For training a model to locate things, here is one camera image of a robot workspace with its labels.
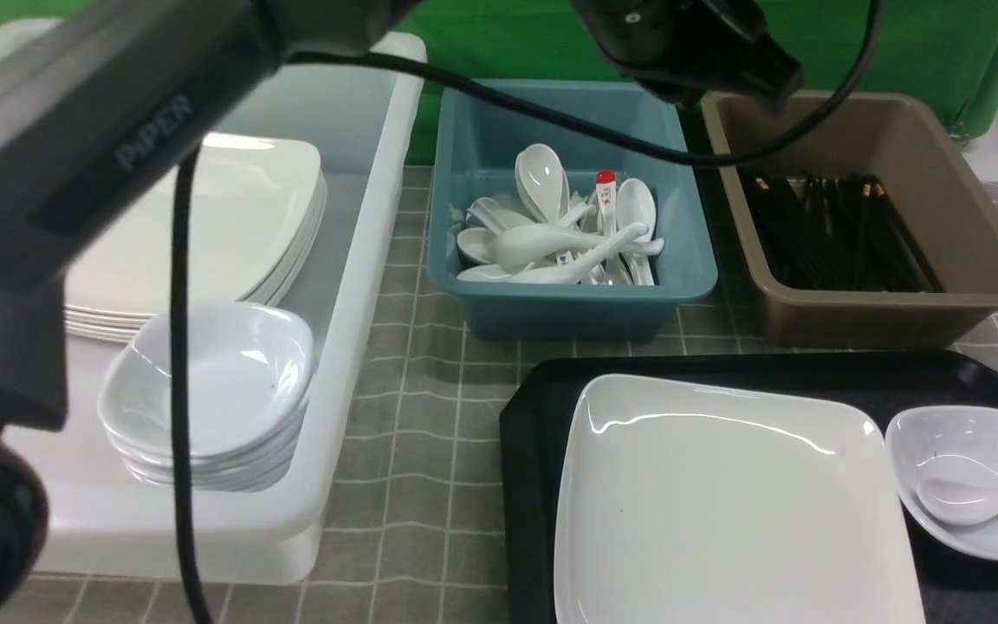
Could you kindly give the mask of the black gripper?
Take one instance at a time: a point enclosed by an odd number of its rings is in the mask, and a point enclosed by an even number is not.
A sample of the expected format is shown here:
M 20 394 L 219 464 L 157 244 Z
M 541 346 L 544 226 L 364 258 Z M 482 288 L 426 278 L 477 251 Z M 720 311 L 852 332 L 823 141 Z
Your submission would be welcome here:
M 737 94 L 772 112 L 803 86 L 801 64 L 772 38 L 754 1 L 572 1 L 599 55 L 673 106 Z

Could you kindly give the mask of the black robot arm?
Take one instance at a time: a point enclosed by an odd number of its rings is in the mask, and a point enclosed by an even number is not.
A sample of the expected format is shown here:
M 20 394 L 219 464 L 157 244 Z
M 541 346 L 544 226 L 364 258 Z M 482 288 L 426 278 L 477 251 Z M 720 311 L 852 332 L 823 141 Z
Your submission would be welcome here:
M 416 76 L 633 153 L 740 166 L 793 145 L 806 119 L 742 155 L 680 153 L 500 94 L 467 76 L 373 50 L 413 1 L 99 1 L 0 62 L 0 435 L 67 418 L 63 279 L 135 200 L 177 170 L 172 218 L 170 400 L 179 576 L 209 623 L 191 528 L 189 237 L 202 139 L 282 66 Z M 0 607 L 31 572 L 50 506 L 38 475 L 0 442 Z

